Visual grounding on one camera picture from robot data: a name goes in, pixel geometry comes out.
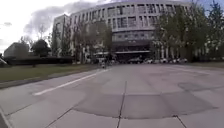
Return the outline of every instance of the curb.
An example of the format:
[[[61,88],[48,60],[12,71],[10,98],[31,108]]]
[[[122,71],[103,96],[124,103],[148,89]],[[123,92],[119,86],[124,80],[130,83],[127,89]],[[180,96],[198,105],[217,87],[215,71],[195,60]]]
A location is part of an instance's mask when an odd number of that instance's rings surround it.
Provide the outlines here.
[[[5,114],[0,108],[0,127],[1,128],[13,128],[10,122],[6,119]]]
[[[16,81],[4,82],[4,83],[0,83],[0,89],[19,86],[19,85],[33,83],[33,82],[38,82],[38,81],[42,81],[42,80],[58,78],[58,77],[62,77],[62,76],[68,76],[68,75],[81,73],[81,72],[86,72],[86,71],[95,70],[95,69],[97,69],[97,67],[87,68],[87,69],[83,69],[83,70],[79,70],[79,71],[73,71],[73,72],[56,73],[56,74],[51,74],[51,75],[48,75],[48,76],[34,77],[34,78],[25,79],[25,80],[16,80]]]

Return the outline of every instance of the pavement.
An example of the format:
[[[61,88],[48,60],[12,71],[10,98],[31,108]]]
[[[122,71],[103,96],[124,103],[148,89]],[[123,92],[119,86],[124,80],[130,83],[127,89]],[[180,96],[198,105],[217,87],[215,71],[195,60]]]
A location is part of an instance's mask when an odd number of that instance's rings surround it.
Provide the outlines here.
[[[12,128],[223,128],[224,70],[121,65],[0,90]]]

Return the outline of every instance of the column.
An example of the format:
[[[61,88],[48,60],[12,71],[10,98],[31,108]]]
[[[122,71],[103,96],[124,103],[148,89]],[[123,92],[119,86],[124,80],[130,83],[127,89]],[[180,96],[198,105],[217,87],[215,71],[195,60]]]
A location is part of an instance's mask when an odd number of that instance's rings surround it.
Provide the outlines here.
[[[164,53],[165,53],[165,52],[164,52],[164,47],[162,46],[162,47],[161,47],[161,55],[162,55],[161,57],[162,57],[162,58],[164,58]]]

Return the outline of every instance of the white line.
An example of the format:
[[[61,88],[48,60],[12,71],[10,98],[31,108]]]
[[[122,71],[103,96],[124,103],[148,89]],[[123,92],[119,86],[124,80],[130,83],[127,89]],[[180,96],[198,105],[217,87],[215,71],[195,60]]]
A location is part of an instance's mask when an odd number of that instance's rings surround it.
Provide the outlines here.
[[[84,79],[87,79],[87,78],[90,78],[90,77],[93,77],[93,76],[99,75],[99,74],[101,74],[101,73],[103,73],[103,72],[106,72],[106,71],[108,71],[108,70],[103,70],[103,71],[101,71],[101,72],[97,72],[97,73],[94,73],[94,74],[91,74],[91,75],[88,75],[88,76],[85,76],[85,77],[79,78],[79,79],[77,79],[77,80],[70,81],[70,82],[68,82],[68,83],[65,83],[65,84],[59,85],[59,86],[57,86],[57,87],[46,89],[46,90],[43,90],[43,91],[40,91],[40,92],[34,93],[33,95],[35,95],[35,96],[39,96],[39,95],[42,95],[42,94],[44,94],[44,93],[51,92],[51,91],[54,91],[54,90],[56,90],[56,89],[59,89],[59,88],[62,88],[62,87],[65,87],[65,86],[71,85],[71,84],[73,84],[73,83],[75,83],[75,82],[78,82],[78,81],[81,81],[81,80],[84,80]]]
[[[202,71],[192,71],[192,70],[181,69],[181,68],[174,68],[174,67],[169,67],[169,68],[176,69],[176,70],[179,70],[179,71],[184,71],[184,72],[191,72],[191,73],[199,73],[199,74],[212,75],[211,73],[202,72]]]

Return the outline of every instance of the white building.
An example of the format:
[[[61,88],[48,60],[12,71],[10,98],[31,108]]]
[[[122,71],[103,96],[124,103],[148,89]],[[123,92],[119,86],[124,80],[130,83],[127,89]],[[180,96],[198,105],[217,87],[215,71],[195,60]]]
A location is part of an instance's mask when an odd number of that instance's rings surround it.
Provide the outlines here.
[[[178,5],[181,5],[184,10],[188,10],[190,7],[190,4],[186,2],[167,0],[135,0],[109,3],[82,10],[70,16],[57,17],[54,20],[54,26],[59,25],[59,30],[63,31],[63,23],[69,22],[72,29],[79,21],[104,20],[108,25],[111,25],[117,55],[145,53],[144,56],[148,57],[151,52],[150,43],[154,39],[154,24],[157,22],[159,15],[163,11],[174,12]]]

